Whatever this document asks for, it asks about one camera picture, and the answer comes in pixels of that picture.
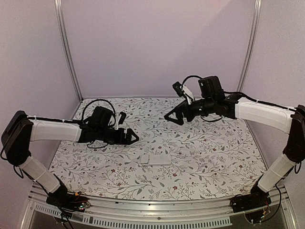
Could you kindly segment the white remote battery cover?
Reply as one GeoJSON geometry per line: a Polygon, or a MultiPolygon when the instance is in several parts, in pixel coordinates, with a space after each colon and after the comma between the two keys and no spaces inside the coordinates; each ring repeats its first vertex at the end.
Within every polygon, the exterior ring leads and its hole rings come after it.
{"type": "Polygon", "coordinates": [[[150,162],[150,156],[149,155],[141,155],[140,156],[140,163],[147,165],[150,162]]]}

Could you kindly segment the white air conditioner remote control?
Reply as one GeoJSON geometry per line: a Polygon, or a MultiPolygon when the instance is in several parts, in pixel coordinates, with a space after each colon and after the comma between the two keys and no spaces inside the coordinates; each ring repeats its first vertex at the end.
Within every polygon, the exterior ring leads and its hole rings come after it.
{"type": "Polygon", "coordinates": [[[172,163],[170,155],[149,155],[150,162],[146,166],[168,166],[172,163]]]}

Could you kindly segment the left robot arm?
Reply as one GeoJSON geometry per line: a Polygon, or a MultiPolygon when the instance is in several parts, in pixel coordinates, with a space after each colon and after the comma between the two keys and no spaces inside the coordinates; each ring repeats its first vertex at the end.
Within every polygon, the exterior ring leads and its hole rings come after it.
{"type": "Polygon", "coordinates": [[[24,111],[17,111],[1,136],[3,148],[2,160],[8,161],[20,171],[18,175],[30,176],[41,185],[60,207],[67,207],[71,197],[65,192],[65,186],[40,161],[31,155],[29,146],[34,141],[55,140],[87,144],[91,147],[95,141],[108,145],[131,145],[139,141],[136,133],[121,128],[126,113],[116,113],[110,109],[97,106],[93,113],[79,120],[51,119],[29,116],[24,111]]]}

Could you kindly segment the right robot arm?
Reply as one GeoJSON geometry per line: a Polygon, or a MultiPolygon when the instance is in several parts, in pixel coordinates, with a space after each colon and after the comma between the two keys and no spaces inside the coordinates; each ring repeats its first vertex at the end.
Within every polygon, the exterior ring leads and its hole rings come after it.
{"type": "Polygon", "coordinates": [[[264,193],[305,159],[305,107],[283,106],[251,98],[243,92],[223,89],[218,76],[200,77],[189,75],[182,82],[172,85],[176,94],[183,98],[164,118],[178,125],[191,122],[195,117],[211,114],[220,118],[244,120],[277,130],[287,136],[281,155],[258,179],[252,194],[246,198],[250,208],[264,202],[264,193]]]}

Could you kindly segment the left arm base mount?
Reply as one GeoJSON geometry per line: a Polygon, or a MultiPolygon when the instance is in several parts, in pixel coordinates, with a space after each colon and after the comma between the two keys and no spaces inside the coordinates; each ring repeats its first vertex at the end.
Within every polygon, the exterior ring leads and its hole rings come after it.
{"type": "Polygon", "coordinates": [[[84,212],[85,209],[91,205],[89,199],[82,195],[81,191],[76,193],[69,193],[67,187],[59,181],[59,188],[53,193],[49,192],[46,203],[56,206],[60,209],[69,212],[84,212]]]}

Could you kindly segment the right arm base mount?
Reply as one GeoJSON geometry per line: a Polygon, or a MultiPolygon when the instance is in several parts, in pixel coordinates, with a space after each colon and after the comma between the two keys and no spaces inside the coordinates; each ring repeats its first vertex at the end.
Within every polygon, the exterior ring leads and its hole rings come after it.
{"type": "Polygon", "coordinates": [[[270,204],[271,198],[269,193],[262,191],[257,183],[251,188],[249,194],[238,194],[230,199],[230,207],[234,213],[260,208],[260,210],[245,214],[246,220],[251,224],[262,223],[270,204]]]}

